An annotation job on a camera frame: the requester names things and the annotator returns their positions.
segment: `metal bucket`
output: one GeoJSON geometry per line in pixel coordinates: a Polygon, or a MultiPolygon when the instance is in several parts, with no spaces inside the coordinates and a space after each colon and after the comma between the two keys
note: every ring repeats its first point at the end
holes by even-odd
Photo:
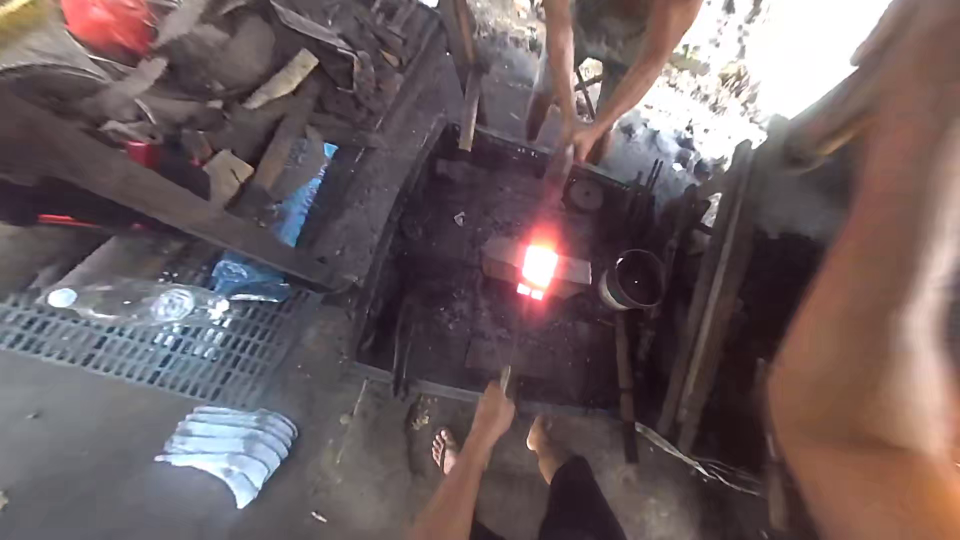
{"type": "Polygon", "coordinates": [[[603,303],[617,311],[649,310],[660,305],[666,289],[663,263],[644,250],[627,250],[618,255],[600,276],[603,303]]]}

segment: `wooden plank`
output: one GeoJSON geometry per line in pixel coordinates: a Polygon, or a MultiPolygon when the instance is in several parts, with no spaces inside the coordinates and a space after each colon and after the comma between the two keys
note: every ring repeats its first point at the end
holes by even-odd
{"type": "MultiPolygon", "coordinates": [[[[749,142],[741,144],[749,147],[749,142]]],[[[700,418],[713,388],[717,368],[723,356],[727,329],[736,309],[737,294],[747,275],[747,266],[753,252],[754,220],[749,197],[752,157],[753,152],[744,153],[743,158],[737,162],[737,174],[743,176],[736,183],[736,196],[732,201],[728,201],[731,206],[730,225],[722,236],[715,235],[711,239],[722,239],[723,244],[700,331],[694,343],[690,371],[677,414],[681,423],[677,447],[684,454],[692,450],[700,428],[700,418]]]]}
{"type": "Polygon", "coordinates": [[[329,114],[314,112],[310,115],[309,123],[324,134],[324,140],[332,142],[337,146],[358,146],[361,148],[387,147],[387,140],[383,135],[354,128],[345,121],[329,114]]]}
{"type": "Polygon", "coordinates": [[[657,432],[664,437],[670,436],[677,419],[677,410],[680,407],[680,399],[689,373],[690,357],[702,328],[701,323],[704,319],[704,311],[707,309],[707,299],[713,286],[717,266],[720,264],[720,256],[723,253],[723,239],[733,214],[733,204],[727,203],[733,202],[738,193],[737,189],[746,179],[745,158],[746,153],[750,150],[749,145],[747,147],[743,145],[744,143],[740,143],[740,146],[737,146],[737,149],[733,152],[731,168],[725,173],[721,183],[724,187],[723,196],[720,198],[722,202],[713,224],[710,243],[700,262],[697,282],[693,288],[693,297],[690,300],[690,309],[686,316],[686,325],[681,335],[680,350],[674,360],[666,396],[663,398],[663,406],[660,408],[657,432]]]}
{"type": "Polygon", "coordinates": [[[0,90],[0,117],[0,174],[58,178],[325,288],[348,285],[266,229],[217,209],[6,90],[0,90]]]}
{"type": "Polygon", "coordinates": [[[237,214],[257,215],[264,205],[280,199],[274,193],[274,184],[283,172],[294,142],[303,135],[303,128],[317,103],[320,90],[320,82],[313,77],[308,77],[300,84],[294,102],[276,127],[274,138],[263,153],[260,163],[256,165],[253,178],[244,186],[240,200],[235,205],[237,214]]]}
{"type": "Polygon", "coordinates": [[[623,454],[627,463],[637,463],[636,450],[636,413],[634,412],[634,370],[630,365],[630,351],[627,342],[627,314],[619,311],[615,315],[616,343],[616,380],[620,386],[620,421],[623,422],[623,454]]]}
{"type": "Polygon", "coordinates": [[[457,14],[457,0],[440,0],[437,4],[437,10],[440,12],[440,20],[446,30],[446,48],[453,57],[453,66],[457,69],[457,78],[460,79],[460,89],[467,91],[467,79],[469,78],[470,66],[473,65],[473,59],[468,56],[467,45],[464,41],[464,34],[460,29],[460,17],[457,14]]]}
{"type": "Polygon", "coordinates": [[[477,109],[480,106],[482,80],[483,73],[479,69],[470,70],[467,95],[464,98],[464,119],[460,122],[460,149],[468,152],[473,147],[473,133],[477,128],[477,109]]]}
{"type": "MultiPolygon", "coordinates": [[[[453,57],[453,66],[457,69],[460,89],[466,95],[470,74],[479,68],[476,43],[473,40],[473,13],[467,0],[440,0],[437,10],[446,30],[446,46],[453,57]]],[[[487,108],[482,95],[478,98],[476,110],[476,121],[486,125],[487,108]]]]}

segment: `forearm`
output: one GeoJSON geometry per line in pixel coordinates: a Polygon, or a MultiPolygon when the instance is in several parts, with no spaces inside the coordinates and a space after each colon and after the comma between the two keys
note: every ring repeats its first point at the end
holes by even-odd
{"type": "Polygon", "coordinates": [[[573,17],[567,0],[544,2],[546,11],[546,50],[550,77],[564,120],[576,117],[573,98],[573,17]]]}
{"type": "Polygon", "coordinates": [[[427,507],[417,516],[410,540],[467,540],[473,523],[480,478],[491,446],[469,436],[457,462],[441,482],[427,507]]]}
{"type": "Polygon", "coordinates": [[[613,96],[597,112],[596,120],[593,122],[597,130],[606,131],[612,128],[617,118],[635,107],[643,96],[647,95],[657,81],[657,77],[660,76],[660,71],[668,57],[669,52],[664,54],[662,51],[652,51],[630,66],[627,74],[613,91],[613,96]]]}
{"type": "Polygon", "coordinates": [[[960,72],[936,67],[955,65],[960,37],[949,20],[931,26],[883,78],[848,223],[770,380],[777,438],[827,538],[960,537],[944,335],[960,72]],[[916,68],[920,58],[933,67],[916,68]]]}

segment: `black pants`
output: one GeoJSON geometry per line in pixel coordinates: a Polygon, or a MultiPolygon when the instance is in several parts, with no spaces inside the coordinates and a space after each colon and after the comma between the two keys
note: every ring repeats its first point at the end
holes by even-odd
{"type": "MultiPolygon", "coordinates": [[[[550,499],[540,524],[540,540],[626,540],[593,471],[576,455],[564,463],[550,482],[550,499]]],[[[502,540],[473,522],[470,540],[502,540]]]]}

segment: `plastic bottle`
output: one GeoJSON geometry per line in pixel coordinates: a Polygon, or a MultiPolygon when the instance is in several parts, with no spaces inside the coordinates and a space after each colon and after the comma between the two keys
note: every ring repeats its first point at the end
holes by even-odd
{"type": "Polygon", "coordinates": [[[127,325],[209,323],[230,307],[222,295],[204,288],[129,279],[57,288],[43,300],[86,319],[127,325]]]}

